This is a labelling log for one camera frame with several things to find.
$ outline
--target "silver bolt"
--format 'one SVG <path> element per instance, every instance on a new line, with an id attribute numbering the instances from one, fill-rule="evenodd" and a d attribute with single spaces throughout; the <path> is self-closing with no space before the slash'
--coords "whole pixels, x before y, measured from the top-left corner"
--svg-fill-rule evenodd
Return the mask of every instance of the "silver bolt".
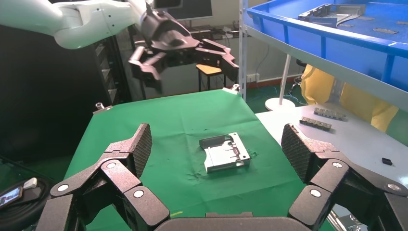
<path id="1" fill-rule="evenodd" d="M 108 163 L 108 165 L 106 166 L 107 168 L 114 168 L 116 166 L 115 163 Z"/>
<path id="2" fill-rule="evenodd" d="M 342 165 L 342 164 L 337 163 L 337 162 L 333 162 L 333 166 L 335 166 L 335 167 L 343 167 L 343 165 Z"/>
<path id="3" fill-rule="evenodd" d="M 142 190 L 137 190 L 133 196 L 136 198 L 141 198 L 143 196 L 144 192 Z"/>
<path id="4" fill-rule="evenodd" d="M 68 185 L 67 184 L 63 184 L 63 185 L 61 185 L 60 187 L 58 187 L 58 191 L 60 191 L 60 192 L 62 192 L 62 191 L 65 191 L 66 189 L 68 189 Z"/>
<path id="5" fill-rule="evenodd" d="M 96 103 L 96 104 L 95 104 L 95 107 L 96 107 L 98 110 L 101 110 L 101 109 L 105 108 L 102 103 Z"/>
<path id="6" fill-rule="evenodd" d="M 388 187 L 394 191 L 401 191 L 401 188 L 395 184 L 388 184 Z"/>
<path id="7" fill-rule="evenodd" d="M 321 197 L 321 193 L 317 191 L 316 189 L 310 190 L 310 194 L 312 194 L 312 196 L 314 197 Z"/>

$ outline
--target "table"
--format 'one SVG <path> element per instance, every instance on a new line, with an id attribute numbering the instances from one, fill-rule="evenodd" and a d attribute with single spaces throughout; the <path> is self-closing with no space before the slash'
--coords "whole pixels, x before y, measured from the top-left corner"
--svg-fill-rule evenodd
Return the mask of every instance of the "table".
<path id="1" fill-rule="evenodd" d="M 346 121 L 315 115 L 313 111 L 316 107 L 346 114 Z M 283 126 L 293 123 L 309 138 L 332 143 L 355 164 L 408 187 L 408 147 L 339 105 L 308 105 L 259 113 L 256 116 L 278 143 L 281 143 Z M 331 132 L 299 124 L 302 116 L 332 124 Z M 393 165 L 383 164 L 383 157 L 391 159 Z"/>
<path id="2" fill-rule="evenodd" d="M 163 97 L 114 106 L 93 116 L 66 177 L 95 163 L 112 142 L 128 139 L 149 123 L 153 146 L 141 181 L 173 218 L 206 212 L 286 216 L 304 187 L 279 144 L 240 95 L 223 90 Z M 252 157 L 248 167 L 205 172 L 203 138 L 237 132 Z M 89 231 L 128 231 L 112 206 L 101 210 Z M 332 230 L 325 222 L 323 231 Z"/>

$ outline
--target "phone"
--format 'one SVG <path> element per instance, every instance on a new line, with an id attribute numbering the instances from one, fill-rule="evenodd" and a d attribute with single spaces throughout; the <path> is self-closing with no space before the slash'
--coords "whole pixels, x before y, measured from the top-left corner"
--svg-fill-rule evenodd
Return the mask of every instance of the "phone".
<path id="1" fill-rule="evenodd" d="M 23 196 L 23 187 L 19 186 L 0 196 L 0 208 L 11 204 L 13 201 L 20 199 Z"/>

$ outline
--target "white lamp base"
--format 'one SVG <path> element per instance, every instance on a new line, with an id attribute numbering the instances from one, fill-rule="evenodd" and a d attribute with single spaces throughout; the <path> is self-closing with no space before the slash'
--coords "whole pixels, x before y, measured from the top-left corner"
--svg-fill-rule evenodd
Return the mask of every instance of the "white lamp base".
<path id="1" fill-rule="evenodd" d="M 276 111 L 283 108 L 293 108 L 296 105 L 287 99 L 282 99 L 282 105 L 279 105 L 279 98 L 272 98 L 265 101 L 265 107 L 269 111 Z"/>

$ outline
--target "black cabinet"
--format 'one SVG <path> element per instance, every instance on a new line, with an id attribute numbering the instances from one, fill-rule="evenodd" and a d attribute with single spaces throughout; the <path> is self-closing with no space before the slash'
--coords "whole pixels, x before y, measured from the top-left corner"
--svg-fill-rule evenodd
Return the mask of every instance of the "black cabinet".
<path id="1" fill-rule="evenodd" d="M 73 155 L 96 103 L 129 102 L 115 43 L 67 50 L 51 36 L 0 26 L 0 154 Z"/>

